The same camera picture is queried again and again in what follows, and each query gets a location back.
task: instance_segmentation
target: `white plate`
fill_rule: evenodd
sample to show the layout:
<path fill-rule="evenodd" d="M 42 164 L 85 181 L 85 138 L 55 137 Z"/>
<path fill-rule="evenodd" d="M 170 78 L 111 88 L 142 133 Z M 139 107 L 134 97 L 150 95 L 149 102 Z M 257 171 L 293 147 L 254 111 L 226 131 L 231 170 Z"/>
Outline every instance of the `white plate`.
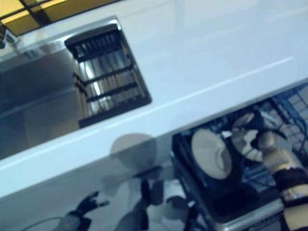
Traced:
<path fill-rule="evenodd" d="M 207 129 L 196 131 L 192 137 L 192 154 L 198 166 L 212 178 L 227 178 L 232 159 L 224 141 Z"/>

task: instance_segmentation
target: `black frame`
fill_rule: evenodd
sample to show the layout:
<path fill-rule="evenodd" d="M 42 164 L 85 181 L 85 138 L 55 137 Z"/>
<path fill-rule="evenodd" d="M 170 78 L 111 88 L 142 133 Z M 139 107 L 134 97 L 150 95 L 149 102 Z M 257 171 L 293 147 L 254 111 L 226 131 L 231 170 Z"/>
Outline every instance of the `black frame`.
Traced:
<path fill-rule="evenodd" d="M 98 57 L 102 54 L 106 54 L 106 53 L 110 53 L 110 52 L 114 52 L 115 50 L 119 49 L 118 45 L 115 46 L 114 41 L 109 41 L 107 42 L 107 44 L 104 44 L 104 48 L 103 49 L 92 49 L 90 48 L 89 50 L 85 51 L 83 56 L 79 56 L 79 52 L 76 49 L 77 46 L 81 46 L 81 44 L 90 42 L 96 38 L 101 38 L 103 36 L 108 36 L 110 34 L 116 35 L 116 38 L 118 38 L 119 40 L 116 39 L 116 43 L 120 43 L 123 42 L 123 46 L 125 47 L 125 49 L 127 50 L 127 56 L 129 57 L 129 59 L 131 60 L 131 65 L 130 66 L 126 66 L 125 68 L 122 69 L 118 69 L 118 70 L 114 70 L 111 73 L 107 73 L 104 74 L 102 76 L 97 76 L 96 78 L 93 78 L 91 80 L 87 80 L 87 81 L 83 81 L 81 78 L 78 77 L 77 74 L 73 74 L 73 77 L 76 77 L 81 85 L 83 85 L 84 87 L 86 87 L 88 84 L 92 83 L 92 82 L 96 82 L 100 79 L 106 78 L 108 76 L 111 75 L 115 75 L 116 73 L 121 73 L 123 72 L 123 70 L 134 70 L 137 76 L 137 79 L 140 83 L 140 89 L 142 89 L 144 96 L 137 96 L 136 99 L 128 99 L 126 103 L 120 103 L 118 105 L 118 107 L 115 107 L 109 111 L 104 111 L 104 112 L 100 112 L 91 116 L 87 116 L 87 117 L 83 117 L 81 120 L 79 120 L 79 127 L 80 128 L 84 128 L 87 127 L 89 125 L 101 122 L 103 120 L 112 118 L 114 116 L 118 116 L 120 114 L 123 114 L 125 112 L 137 109 L 139 107 L 145 106 L 149 103 L 152 102 L 152 98 L 148 92 L 148 89 L 145 85 L 145 82 L 141 76 L 141 73 L 138 69 L 137 66 L 137 62 L 135 61 L 132 51 L 127 43 L 127 40 L 125 38 L 124 32 L 123 30 L 119 30 L 116 24 L 111 24 L 111 25 L 107 25 L 107 26 L 103 26 L 97 29 L 93 29 L 78 35 L 75 35 L 73 37 L 68 38 L 64 44 L 67 47 L 67 49 L 71 52 L 71 54 L 74 56 L 75 60 L 78 63 L 82 63 L 84 61 L 88 61 L 91 60 L 95 57 Z M 118 93 L 121 92 L 123 90 L 128 90 L 130 88 L 136 87 L 138 85 L 137 82 L 134 83 L 130 83 L 127 84 L 125 86 L 122 87 L 117 87 L 114 90 L 109 90 L 108 92 L 101 94 L 99 96 L 94 96 L 94 97 L 90 97 L 88 98 L 86 96 L 86 102 L 94 102 L 96 100 L 98 100 L 99 98 L 105 97 L 105 96 L 112 96 L 114 93 Z M 77 90 L 79 90 L 81 93 L 84 93 L 82 88 L 79 88 L 78 86 Z"/>
<path fill-rule="evenodd" d="M 1 16 L 1 17 L 0 17 L 0 21 L 3 20 L 3 19 L 5 19 L 5 18 L 11 17 L 11 16 L 13 16 L 13 15 L 15 15 L 15 14 L 17 14 L 17 13 L 20 13 L 20 12 L 23 12 L 23 11 L 28 11 L 29 14 L 31 15 L 31 17 L 34 19 L 34 21 L 39 25 L 39 27 L 36 28 L 36 29 L 39 29 L 39 28 L 42 28 L 42 27 L 47 26 L 47 25 L 49 25 L 49 24 L 52 24 L 52 23 L 61 21 L 61 20 L 63 20 L 63 19 L 66 19 L 66 18 L 69 18 L 69 17 L 72 17 L 72 16 L 75 16 L 75 15 L 77 15 L 77 14 L 84 13 L 84 12 L 87 12 L 87 11 L 90 11 L 90 10 L 93 10 L 93 9 L 96 9 L 96 8 L 99 8 L 99 7 L 102 7 L 102 6 L 106 6 L 106 5 L 109 5 L 109 4 L 118 2 L 118 1 L 122 1 L 122 0 L 113 0 L 111 3 L 107 3 L 107 4 L 105 4 L 105 5 L 101 5 L 101 6 L 98 6 L 98 7 L 93 7 L 93 8 L 91 8 L 91 9 L 88 9 L 88 10 L 85 10 L 85 11 L 81 11 L 81 12 L 78 12 L 78 13 L 73 14 L 73 15 L 69 15 L 69 16 L 67 16 L 67 17 L 65 17 L 65 18 L 62 18 L 62 19 L 60 19 L 60 20 L 57 20 L 57 21 L 50 21 L 46 15 L 38 15 L 38 14 L 35 14 L 35 13 L 31 10 L 31 8 L 40 6 L 40 5 L 44 4 L 44 3 L 47 3 L 47 2 L 53 1 L 53 0 L 42 0 L 42 1 L 40 1 L 40 2 L 36 2 L 36 3 L 32 3 L 32 4 L 27 4 L 27 3 L 25 2 L 25 0 L 18 0 L 18 1 L 19 1 L 24 7 L 21 8 L 21 9 L 18 9 L 18 10 L 16 10 L 16 11 L 10 12 L 10 13 L 8 13 L 8 14 L 6 14 L 6 15 Z"/>

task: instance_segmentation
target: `wire rack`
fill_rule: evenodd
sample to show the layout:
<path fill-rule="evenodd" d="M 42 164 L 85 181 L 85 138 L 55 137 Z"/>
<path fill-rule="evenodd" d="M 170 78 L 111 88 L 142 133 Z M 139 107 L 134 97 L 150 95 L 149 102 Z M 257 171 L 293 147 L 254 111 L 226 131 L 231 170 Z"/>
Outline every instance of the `wire rack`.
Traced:
<path fill-rule="evenodd" d="M 80 127 L 151 102 L 124 34 L 111 24 L 65 41 L 73 55 Z"/>
<path fill-rule="evenodd" d="M 308 165 L 308 83 L 278 94 L 270 100 L 269 113 L 281 124 L 281 129 L 293 145 L 293 151 Z"/>

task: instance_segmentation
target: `glossy white surface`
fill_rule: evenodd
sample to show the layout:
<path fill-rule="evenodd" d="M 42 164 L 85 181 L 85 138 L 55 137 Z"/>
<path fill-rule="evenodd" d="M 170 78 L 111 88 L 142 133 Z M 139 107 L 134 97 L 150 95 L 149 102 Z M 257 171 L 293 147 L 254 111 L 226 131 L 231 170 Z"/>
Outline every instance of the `glossy white surface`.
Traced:
<path fill-rule="evenodd" d="M 0 198 L 108 156 L 123 135 L 156 138 L 308 76 L 306 0 L 128 0 L 28 33 L 20 46 L 110 15 L 153 102 L 0 161 Z"/>

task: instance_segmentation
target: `dish drying rack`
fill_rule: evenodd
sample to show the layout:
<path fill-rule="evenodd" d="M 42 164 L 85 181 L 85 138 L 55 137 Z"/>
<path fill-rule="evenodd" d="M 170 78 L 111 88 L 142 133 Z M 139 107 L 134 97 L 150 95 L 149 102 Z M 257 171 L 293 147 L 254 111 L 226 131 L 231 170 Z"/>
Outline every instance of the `dish drying rack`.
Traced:
<path fill-rule="evenodd" d="M 118 24 L 71 37 L 65 45 L 73 55 L 81 128 L 152 101 Z"/>

